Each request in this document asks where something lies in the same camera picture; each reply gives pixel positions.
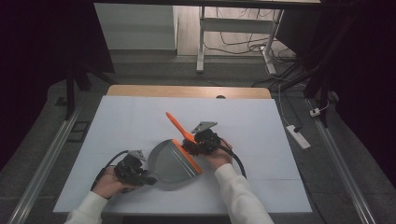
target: wall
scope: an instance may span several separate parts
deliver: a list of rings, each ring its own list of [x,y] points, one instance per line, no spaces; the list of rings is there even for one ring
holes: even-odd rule
[[[173,6],[95,4],[109,49],[176,49]]]

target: cable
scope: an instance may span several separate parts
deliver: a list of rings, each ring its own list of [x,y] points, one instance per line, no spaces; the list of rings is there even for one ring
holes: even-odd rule
[[[205,44],[205,42],[204,42],[204,46],[205,46],[207,49],[212,49],[212,48],[208,47],[208,46]],[[250,53],[250,52],[251,52],[251,50],[242,51],[242,52],[230,52],[230,51],[227,51],[227,50],[224,50],[224,49],[213,49],[213,50],[218,50],[218,51],[222,51],[222,52],[226,52],[226,53],[231,53],[231,54],[244,54],[244,53]]]
[[[119,154],[117,154],[116,156],[113,157],[113,159],[111,159],[104,168],[102,168],[102,170],[99,172],[99,174],[96,176],[95,180],[92,183],[91,186],[91,190],[93,190],[93,188],[96,186],[96,184],[98,183],[100,177],[102,177],[102,175],[105,173],[105,171],[107,170],[107,168],[110,166],[111,162],[113,162],[116,158],[118,158],[120,155],[124,154],[124,153],[128,153],[128,150],[122,151]]]
[[[299,64],[297,64],[297,63],[292,64],[291,66],[289,66],[289,67],[288,67],[282,74],[280,74],[279,76],[282,77],[282,76],[284,76],[284,75],[287,74],[287,73],[291,73],[292,71],[294,71],[294,69],[296,69],[296,66],[297,66],[297,65],[299,65]],[[273,77],[269,77],[269,78],[267,78],[267,79],[265,79],[265,80],[256,81],[256,82],[254,82],[250,87],[253,88],[255,85],[257,85],[257,84],[259,84],[259,83],[267,82],[267,81],[270,81],[270,80],[273,80],[273,79],[274,79]]]
[[[288,126],[290,126],[290,124],[288,123],[288,121],[287,121],[286,118],[285,118],[285,115],[283,114],[282,101],[280,100],[280,86],[281,86],[281,84],[279,84],[279,86],[278,86],[278,92],[277,92],[277,94],[278,94],[278,99],[279,99],[280,112],[281,112],[281,114],[282,114],[283,120],[285,120],[285,122],[288,124]],[[290,102],[290,100],[289,100],[289,98],[288,98],[288,95],[287,95],[286,93],[285,93],[285,97],[286,97],[286,99],[288,100],[288,103],[290,104],[290,107],[291,107],[291,110],[292,110],[293,113],[294,113],[294,116],[297,118],[298,122],[300,123],[300,126],[299,126],[299,127],[296,127],[296,128],[294,129],[295,132],[298,132],[298,131],[300,131],[300,130],[304,127],[303,122],[300,120],[300,117],[298,116],[297,112],[295,111],[295,109],[294,109],[293,105],[291,104],[291,102]]]
[[[321,108],[319,111],[326,109],[328,106],[329,106],[329,100],[327,100],[327,105],[325,107]]]
[[[282,118],[283,118],[283,120],[285,120],[285,122],[288,124],[288,126],[290,126],[290,124],[288,123],[288,121],[285,118],[285,115],[283,115],[282,102],[280,101],[280,84],[278,86],[278,94],[277,94],[277,96],[279,98],[279,107],[280,107],[280,112],[282,113]]]
[[[239,168],[241,169],[241,174],[242,174],[242,176],[244,176],[246,179],[248,179],[248,178],[247,178],[247,174],[246,174],[246,172],[245,172],[245,167],[244,167],[244,165],[242,164],[242,162],[241,162],[241,160],[239,159],[239,157],[236,156],[235,153],[233,153],[233,151],[231,150],[231,147],[230,147],[222,138],[220,138],[220,139],[221,139],[221,141],[222,141],[228,148],[227,148],[227,147],[224,147],[224,146],[222,146],[222,145],[218,145],[218,144],[212,143],[212,142],[207,141],[207,140],[203,140],[202,142],[207,143],[207,144],[209,144],[209,145],[211,145],[211,146],[213,146],[213,147],[220,148],[220,149],[222,149],[223,151],[227,152],[227,153],[228,153],[231,157],[233,157],[233,159],[236,160],[236,162],[238,163]]]
[[[298,122],[300,123],[300,126],[296,127],[294,129],[295,132],[298,132],[304,127],[303,122],[300,120],[300,117],[298,116],[296,110],[294,109],[293,105],[291,104],[291,101],[289,100],[289,97],[288,97],[288,95],[286,93],[285,93],[285,97],[286,97],[286,100],[288,101],[288,103],[289,103],[289,105],[291,107],[291,110],[293,111],[295,117],[297,118]]]

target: human hand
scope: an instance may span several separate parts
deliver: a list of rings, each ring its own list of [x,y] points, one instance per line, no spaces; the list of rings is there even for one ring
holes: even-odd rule
[[[221,138],[221,145],[227,147],[232,150],[233,146],[231,146],[227,141]],[[226,163],[233,163],[233,158],[224,150],[218,148],[216,151],[206,156],[206,160],[210,163],[213,169],[217,170],[220,166]]]
[[[114,173],[114,167],[108,167],[102,177],[99,179],[92,192],[103,198],[111,198],[113,195],[120,193],[123,189],[134,189],[131,184],[123,184],[119,181]]]

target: metal rail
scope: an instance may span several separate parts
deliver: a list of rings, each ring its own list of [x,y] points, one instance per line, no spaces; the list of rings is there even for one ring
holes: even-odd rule
[[[313,108],[309,100],[306,100],[307,105],[310,109]],[[324,140],[326,148],[329,150],[330,156],[334,162],[335,167],[338,170],[338,174],[344,182],[344,186],[346,190],[349,192],[349,195],[352,198],[352,202],[355,205],[356,211],[358,212],[359,217],[361,218],[361,223],[364,224],[375,224],[375,218],[373,216],[372,211],[370,210],[369,205],[364,199],[361,190],[356,183],[355,179],[350,173],[349,168],[347,167],[347,163],[344,161],[344,157],[341,154],[338,146],[336,145],[334,139],[332,138],[332,134],[326,129],[319,119],[315,119],[315,123],[317,124],[318,131]]]
[[[50,174],[52,166],[58,158],[62,147],[64,146],[67,135],[69,135],[70,130],[72,129],[78,117],[78,114],[81,111],[85,96],[86,93],[83,93],[82,99],[80,100],[78,107],[72,114],[71,118],[69,120],[65,120],[62,123],[61,128],[59,129],[51,145],[49,146],[46,155],[44,156],[37,170],[35,171],[35,175],[33,176],[25,192],[21,196],[18,205],[15,207],[14,212],[8,220],[8,224],[24,223],[26,218],[29,216],[32,207],[35,204],[35,200],[37,199],[40,190],[43,188],[44,183],[46,182],[47,177]]]

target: person's arm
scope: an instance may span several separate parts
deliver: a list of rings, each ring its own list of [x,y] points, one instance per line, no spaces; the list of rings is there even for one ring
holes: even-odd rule
[[[221,144],[232,149],[226,142]],[[207,156],[206,159],[215,169],[220,195],[227,205],[233,224],[274,224],[260,200],[251,191],[248,181],[234,170],[230,155],[217,149],[215,154]]]
[[[101,214],[107,204],[107,199],[125,188],[133,189],[134,186],[122,184],[114,174],[114,168],[109,167],[81,205],[69,213],[65,224],[102,223]]]

